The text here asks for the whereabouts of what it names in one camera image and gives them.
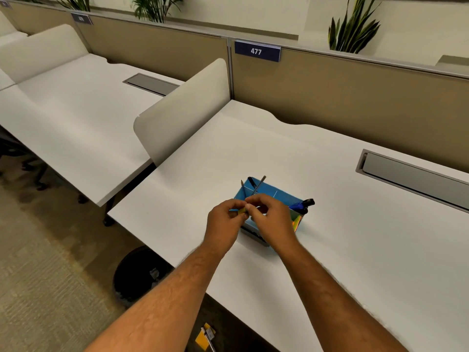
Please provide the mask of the blue marker with black cap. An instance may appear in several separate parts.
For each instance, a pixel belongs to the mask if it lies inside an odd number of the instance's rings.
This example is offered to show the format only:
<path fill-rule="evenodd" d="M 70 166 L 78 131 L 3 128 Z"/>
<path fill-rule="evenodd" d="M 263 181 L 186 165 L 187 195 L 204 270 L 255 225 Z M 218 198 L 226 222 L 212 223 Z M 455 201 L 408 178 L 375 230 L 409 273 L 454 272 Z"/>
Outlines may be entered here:
<path fill-rule="evenodd" d="M 296 213 L 304 216 L 308 213 L 308 207 L 315 205 L 314 199 L 306 199 L 302 202 L 298 202 L 289 206 L 289 209 Z"/>

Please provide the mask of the green leafy plant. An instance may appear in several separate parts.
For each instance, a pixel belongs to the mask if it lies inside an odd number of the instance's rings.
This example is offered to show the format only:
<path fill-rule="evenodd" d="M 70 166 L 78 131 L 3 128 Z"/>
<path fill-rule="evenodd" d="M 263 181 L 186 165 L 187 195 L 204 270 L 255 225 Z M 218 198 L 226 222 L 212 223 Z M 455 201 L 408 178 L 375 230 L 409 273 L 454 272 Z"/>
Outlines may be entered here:
<path fill-rule="evenodd" d="M 56 0 L 62 7 L 69 10 L 91 12 L 90 0 Z"/>

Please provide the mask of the white curved desk divider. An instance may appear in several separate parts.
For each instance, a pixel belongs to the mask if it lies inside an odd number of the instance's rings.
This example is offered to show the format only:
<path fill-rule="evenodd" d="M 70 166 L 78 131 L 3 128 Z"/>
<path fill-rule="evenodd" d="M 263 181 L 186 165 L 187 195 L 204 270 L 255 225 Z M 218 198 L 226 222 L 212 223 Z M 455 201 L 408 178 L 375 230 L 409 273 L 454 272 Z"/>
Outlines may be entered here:
<path fill-rule="evenodd" d="M 230 100 L 226 61 L 218 58 L 138 115 L 133 129 L 159 166 Z"/>
<path fill-rule="evenodd" d="M 0 70 L 21 83 L 88 54 L 75 29 L 62 24 L 0 47 Z"/>

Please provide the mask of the person's left hand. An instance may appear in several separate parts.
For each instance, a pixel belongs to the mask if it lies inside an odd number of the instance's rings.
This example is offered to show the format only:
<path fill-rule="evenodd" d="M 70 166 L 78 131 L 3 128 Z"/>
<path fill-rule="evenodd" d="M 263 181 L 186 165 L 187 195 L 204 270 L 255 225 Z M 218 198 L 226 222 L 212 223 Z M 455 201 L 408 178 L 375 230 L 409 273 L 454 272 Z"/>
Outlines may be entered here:
<path fill-rule="evenodd" d="M 230 219 L 228 211 L 238 211 L 246 206 L 246 201 L 229 199 L 215 206 L 209 213 L 202 241 L 202 247 L 223 258 L 237 239 L 239 230 L 246 220 L 242 217 Z"/>

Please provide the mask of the person's left forearm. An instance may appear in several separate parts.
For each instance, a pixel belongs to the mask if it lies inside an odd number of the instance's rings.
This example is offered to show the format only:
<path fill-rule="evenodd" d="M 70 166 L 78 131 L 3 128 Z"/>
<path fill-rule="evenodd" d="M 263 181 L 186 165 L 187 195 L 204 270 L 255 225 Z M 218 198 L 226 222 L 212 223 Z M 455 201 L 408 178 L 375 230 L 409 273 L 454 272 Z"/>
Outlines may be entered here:
<path fill-rule="evenodd" d="M 84 352 L 184 352 L 208 285 L 234 241 L 203 241 Z"/>

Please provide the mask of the yellow packet on floor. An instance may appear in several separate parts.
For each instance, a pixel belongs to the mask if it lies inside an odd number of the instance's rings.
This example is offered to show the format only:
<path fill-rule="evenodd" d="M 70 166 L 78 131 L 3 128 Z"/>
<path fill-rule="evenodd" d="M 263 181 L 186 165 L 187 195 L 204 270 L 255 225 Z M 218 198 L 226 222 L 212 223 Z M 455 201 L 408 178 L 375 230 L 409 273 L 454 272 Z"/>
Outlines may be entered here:
<path fill-rule="evenodd" d="M 203 352 L 216 352 L 214 346 L 214 338 L 216 331 L 208 323 L 204 323 L 198 333 L 195 342 L 203 350 Z"/>

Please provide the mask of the black waste bin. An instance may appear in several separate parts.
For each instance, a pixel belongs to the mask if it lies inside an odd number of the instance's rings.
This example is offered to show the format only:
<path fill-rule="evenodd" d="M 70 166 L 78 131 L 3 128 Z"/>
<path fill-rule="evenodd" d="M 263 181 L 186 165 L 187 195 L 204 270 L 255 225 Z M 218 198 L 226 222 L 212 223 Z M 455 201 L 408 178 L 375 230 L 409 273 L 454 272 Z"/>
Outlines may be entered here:
<path fill-rule="evenodd" d="M 118 264 L 112 281 L 114 295 L 125 309 L 164 280 L 174 267 L 148 246 L 138 247 Z"/>

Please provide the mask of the person's right forearm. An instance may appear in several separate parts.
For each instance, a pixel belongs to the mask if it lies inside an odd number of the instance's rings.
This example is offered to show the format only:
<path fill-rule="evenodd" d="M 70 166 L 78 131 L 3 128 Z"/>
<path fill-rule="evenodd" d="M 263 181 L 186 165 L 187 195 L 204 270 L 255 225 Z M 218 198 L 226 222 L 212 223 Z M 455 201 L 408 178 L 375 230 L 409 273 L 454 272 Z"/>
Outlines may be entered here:
<path fill-rule="evenodd" d="M 270 238 L 324 352 L 408 352 L 356 302 L 295 236 Z"/>

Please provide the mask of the green snake plant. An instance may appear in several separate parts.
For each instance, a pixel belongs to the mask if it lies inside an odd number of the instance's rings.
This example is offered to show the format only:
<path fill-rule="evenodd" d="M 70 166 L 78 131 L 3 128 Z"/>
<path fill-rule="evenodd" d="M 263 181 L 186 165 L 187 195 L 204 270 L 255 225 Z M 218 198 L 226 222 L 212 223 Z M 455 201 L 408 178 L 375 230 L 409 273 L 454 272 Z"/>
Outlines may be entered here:
<path fill-rule="evenodd" d="M 347 1 L 343 20 L 331 19 L 328 29 L 329 49 L 344 53 L 360 53 L 378 33 L 380 22 L 372 19 L 373 13 L 379 5 L 375 0 L 355 0 L 350 9 L 350 0 Z"/>

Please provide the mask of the person's right hand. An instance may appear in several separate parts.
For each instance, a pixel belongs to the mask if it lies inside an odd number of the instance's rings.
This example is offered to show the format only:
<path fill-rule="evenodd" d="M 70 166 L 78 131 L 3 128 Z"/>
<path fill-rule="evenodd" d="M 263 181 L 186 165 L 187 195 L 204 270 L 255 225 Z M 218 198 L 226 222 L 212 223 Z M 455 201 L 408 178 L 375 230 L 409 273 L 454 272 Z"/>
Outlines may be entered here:
<path fill-rule="evenodd" d="M 264 240 L 279 254 L 295 252 L 300 247 L 292 226 L 289 208 L 266 194 L 256 194 L 245 199 L 246 209 L 261 212 L 268 217 L 266 227 L 258 227 Z"/>

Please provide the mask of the green palm plant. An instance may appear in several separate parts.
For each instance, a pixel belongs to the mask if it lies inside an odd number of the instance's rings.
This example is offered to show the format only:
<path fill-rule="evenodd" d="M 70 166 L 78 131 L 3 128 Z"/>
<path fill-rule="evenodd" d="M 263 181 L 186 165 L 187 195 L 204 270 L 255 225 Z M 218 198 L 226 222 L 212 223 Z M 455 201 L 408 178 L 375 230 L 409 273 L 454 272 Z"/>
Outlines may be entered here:
<path fill-rule="evenodd" d="M 183 0 L 130 0 L 134 16 L 139 20 L 147 20 L 156 23 L 165 23 L 166 17 L 170 15 L 170 8 L 176 7 Z"/>

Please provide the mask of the beige partition panel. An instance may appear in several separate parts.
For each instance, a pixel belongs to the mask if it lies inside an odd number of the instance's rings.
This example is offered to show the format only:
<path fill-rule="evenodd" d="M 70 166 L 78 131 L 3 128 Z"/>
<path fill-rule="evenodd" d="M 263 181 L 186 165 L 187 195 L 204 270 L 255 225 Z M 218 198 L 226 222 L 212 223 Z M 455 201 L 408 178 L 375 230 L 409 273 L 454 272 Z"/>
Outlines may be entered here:
<path fill-rule="evenodd" d="M 93 25 L 77 23 L 92 53 L 112 63 L 186 81 L 216 59 L 224 59 L 230 95 L 234 98 L 228 37 L 176 26 L 78 13 L 89 15 L 93 22 Z"/>
<path fill-rule="evenodd" d="M 274 62 L 235 45 L 235 100 L 469 173 L 469 76 L 292 48 Z"/>
<path fill-rule="evenodd" d="M 73 20 L 70 12 L 62 11 L 59 8 L 26 3 L 15 0 L 6 0 L 12 8 L 4 8 L 0 5 L 0 11 L 13 24 L 13 26 L 28 35 L 34 35 L 54 28 L 62 24 L 68 24 L 79 35 L 87 50 L 92 53 L 92 49 L 82 35 L 78 25 Z"/>

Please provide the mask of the blue desk organizer box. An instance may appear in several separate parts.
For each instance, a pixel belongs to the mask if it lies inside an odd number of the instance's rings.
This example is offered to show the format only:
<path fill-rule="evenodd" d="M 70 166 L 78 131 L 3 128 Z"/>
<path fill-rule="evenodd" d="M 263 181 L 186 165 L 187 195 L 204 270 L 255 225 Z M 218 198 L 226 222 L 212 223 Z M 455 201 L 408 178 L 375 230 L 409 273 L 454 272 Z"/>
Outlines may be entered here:
<path fill-rule="evenodd" d="M 257 179 L 255 177 L 253 177 L 253 179 L 256 182 L 256 184 L 258 184 L 259 181 L 260 181 L 260 179 Z M 247 197 L 252 195 L 254 189 L 250 186 L 250 184 L 248 182 L 248 179 L 245 180 L 244 186 L 245 186 L 245 191 L 246 191 Z M 274 186 L 272 186 L 272 185 L 270 185 L 266 182 L 262 183 L 262 185 L 258 189 L 257 194 L 258 193 L 263 193 L 263 194 L 272 196 L 273 198 L 275 198 L 278 201 L 281 201 L 283 204 L 285 204 L 288 207 L 292 204 L 303 201 L 302 199 L 297 198 L 293 195 L 290 195 L 289 193 L 287 193 L 287 192 L 285 192 L 281 189 L 278 189 L 278 188 L 276 188 L 276 187 L 274 187 Z M 243 197 L 242 188 L 238 189 L 238 191 L 237 191 L 236 195 L 234 196 L 234 198 L 238 199 L 238 200 L 245 200 L 245 198 Z M 299 214 L 296 213 L 295 211 L 290 210 L 290 217 L 291 217 L 292 221 L 296 218 L 297 215 L 299 215 Z M 245 236 L 248 236 L 249 238 L 251 238 L 254 241 L 258 242 L 259 244 L 261 244 L 263 246 L 266 246 L 266 247 L 270 247 L 270 245 L 264 240 L 264 238 L 260 234 L 260 231 L 258 230 L 258 227 L 256 226 L 255 222 L 253 222 L 251 219 L 248 219 L 244 222 L 243 226 L 241 227 L 241 232 Z"/>

